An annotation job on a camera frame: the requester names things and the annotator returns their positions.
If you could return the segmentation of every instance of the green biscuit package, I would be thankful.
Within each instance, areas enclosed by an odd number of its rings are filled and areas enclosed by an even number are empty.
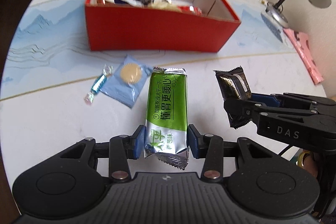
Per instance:
[[[184,69],[154,67],[150,79],[144,154],[184,169],[188,164],[187,81]]]

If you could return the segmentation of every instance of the red box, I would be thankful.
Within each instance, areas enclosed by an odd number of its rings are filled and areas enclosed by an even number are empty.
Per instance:
[[[174,1],[198,7],[203,15],[115,4],[107,7],[86,0],[90,49],[218,52],[241,23],[226,0]]]

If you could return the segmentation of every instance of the wrapped candy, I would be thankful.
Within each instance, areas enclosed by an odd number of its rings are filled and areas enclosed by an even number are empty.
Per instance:
[[[161,2],[149,3],[148,8],[159,9],[159,10],[169,10],[175,12],[183,12],[194,15],[202,15],[201,9],[194,6],[177,6],[172,4],[171,0],[161,0]]]
[[[132,108],[152,71],[153,67],[127,55],[101,92]]]
[[[108,77],[112,74],[112,69],[113,69],[112,66],[107,65],[104,66],[102,74],[95,80],[95,82],[91,87],[91,90],[84,97],[84,102],[87,105],[92,104],[95,95],[100,91],[104,83],[107,81]]]

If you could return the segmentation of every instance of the round table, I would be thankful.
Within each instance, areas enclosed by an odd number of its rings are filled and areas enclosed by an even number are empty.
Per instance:
[[[32,0],[30,8],[50,1],[53,0]],[[264,6],[257,0],[228,1],[264,10]],[[253,32],[251,30],[250,33],[246,33],[246,37],[256,39]],[[224,45],[225,52],[230,52],[232,39]],[[294,50],[267,53],[249,45],[247,43],[245,46],[244,54],[198,53],[195,55],[197,58],[194,58],[195,53],[171,53],[172,56],[180,56],[180,59],[169,60],[167,57],[163,64],[157,65],[185,68],[188,75],[188,123],[194,124],[200,133],[213,133],[226,141],[236,141],[238,137],[245,136],[279,153],[286,144],[257,135],[253,123],[250,122],[237,130],[230,128],[213,70],[231,70],[242,66],[251,91],[255,93],[293,92],[325,96],[325,92],[322,85],[313,84],[307,69]],[[38,82],[39,78],[30,80]],[[92,83],[92,79],[70,81],[64,85],[50,86],[37,92],[1,99],[1,151],[11,187],[16,177],[24,170],[85,137],[94,137],[96,142],[107,142],[113,136],[131,135],[139,124],[145,124],[149,80],[132,109],[103,94],[95,98],[92,106],[85,105],[83,97]],[[286,158],[290,159],[296,151],[297,148],[290,149],[285,154]],[[194,159],[190,153],[185,171],[199,174],[203,162],[204,160]],[[138,171],[181,172],[153,156],[136,161],[129,160],[129,165],[132,175]],[[230,175],[234,170],[233,159],[225,159],[224,174]],[[108,159],[99,160],[97,171],[107,176]]]

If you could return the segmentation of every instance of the blue gripper pad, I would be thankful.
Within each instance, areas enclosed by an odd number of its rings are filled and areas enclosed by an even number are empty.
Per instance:
[[[141,152],[143,150],[143,144],[145,141],[145,126],[139,126],[137,131],[139,130],[138,136],[135,139],[134,149],[133,149],[133,156],[137,160],[140,158]]]
[[[189,143],[189,147],[191,149],[191,152],[193,153],[194,158],[199,159],[198,140],[192,130],[189,129],[189,127],[187,128],[187,140],[187,143]]]
[[[280,106],[280,102],[273,95],[252,93],[251,101],[264,103],[270,107]]]

